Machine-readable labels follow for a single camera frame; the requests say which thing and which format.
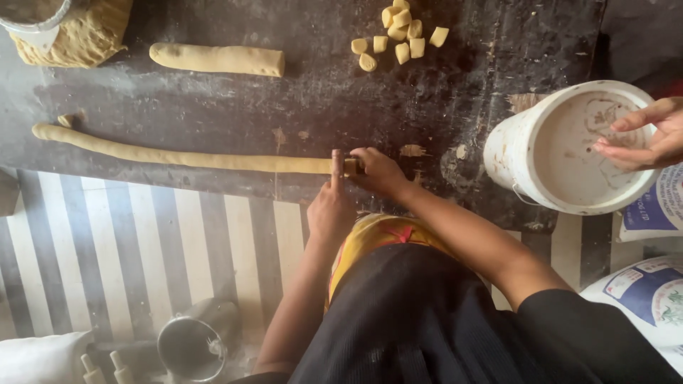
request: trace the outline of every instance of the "yellow clothing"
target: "yellow clothing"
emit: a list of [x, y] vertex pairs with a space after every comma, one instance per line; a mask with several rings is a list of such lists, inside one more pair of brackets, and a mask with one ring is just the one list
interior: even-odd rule
[[387, 244], [416, 243], [453, 256], [438, 236], [420, 219], [373, 213], [358, 220], [339, 248], [332, 265], [327, 303], [344, 273], [361, 257]]

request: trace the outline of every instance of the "hand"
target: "hand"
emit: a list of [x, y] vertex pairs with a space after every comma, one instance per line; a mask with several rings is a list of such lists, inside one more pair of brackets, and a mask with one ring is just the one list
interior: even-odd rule
[[356, 210], [344, 192], [344, 158], [332, 151], [332, 180], [326, 182], [306, 212], [310, 240], [336, 247], [343, 243], [356, 221]]
[[365, 163], [365, 175], [351, 178], [363, 189], [399, 200], [398, 195], [406, 185], [412, 185], [394, 160], [375, 148], [356, 148], [351, 155]]
[[631, 112], [612, 123], [616, 132], [627, 132], [654, 124], [657, 131], [646, 149], [630, 149], [612, 145], [604, 137], [593, 145], [602, 156], [627, 171], [664, 168], [683, 161], [683, 97], [663, 98], [647, 107]]

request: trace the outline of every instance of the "floor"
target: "floor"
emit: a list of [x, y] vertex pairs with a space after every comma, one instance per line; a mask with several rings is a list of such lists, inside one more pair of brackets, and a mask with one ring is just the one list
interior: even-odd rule
[[[0, 340], [91, 328], [103, 342], [153, 340], [174, 314], [216, 296], [238, 304], [243, 340], [258, 346], [308, 236], [297, 204], [10, 172], [22, 193], [15, 215], [0, 218]], [[561, 215], [552, 236], [511, 233], [580, 289], [656, 256], [612, 243], [619, 220]]]

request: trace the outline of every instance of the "dark wooden table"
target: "dark wooden table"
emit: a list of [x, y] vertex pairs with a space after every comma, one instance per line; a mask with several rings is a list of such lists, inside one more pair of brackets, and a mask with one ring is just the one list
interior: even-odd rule
[[[557, 213], [528, 206], [484, 172], [488, 133], [509, 117], [511, 94], [586, 81], [603, 0], [412, 0], [428, 39], [446, 43], [399, 66], [390, 42], [363, 72], [354, 38], [385, 34], [389, 0], [136, 0], [124, 43], [93, 70], [24, 65], [0, 38], [0, 165], [289, 202], [309, 202], [324, 175], [231, 172], [121, 161], [40, 141], [30, 128], [81, 111], [83, 132], [139, 146], [209, 153], [327, 157], [374, 146], [410, 179], [507, 230], [549, 233]], [[282, 79], [173, 70], [154, 42], [249, 45], [285, 52]], [[405, 145], [423, 156], [401, 156]], [[465, 145], [466, 157], [456, 148]], [[403, 214], [348, 187], [359, 209]]]

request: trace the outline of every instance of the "black clothing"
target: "black clothing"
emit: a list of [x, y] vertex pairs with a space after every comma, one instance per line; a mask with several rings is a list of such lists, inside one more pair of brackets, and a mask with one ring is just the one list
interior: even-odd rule
[[497, 311], [443, 252], [394, 244], [342, 277], [294, 374], [233, 383], [683, 383], [615, 307], [546, 290]]

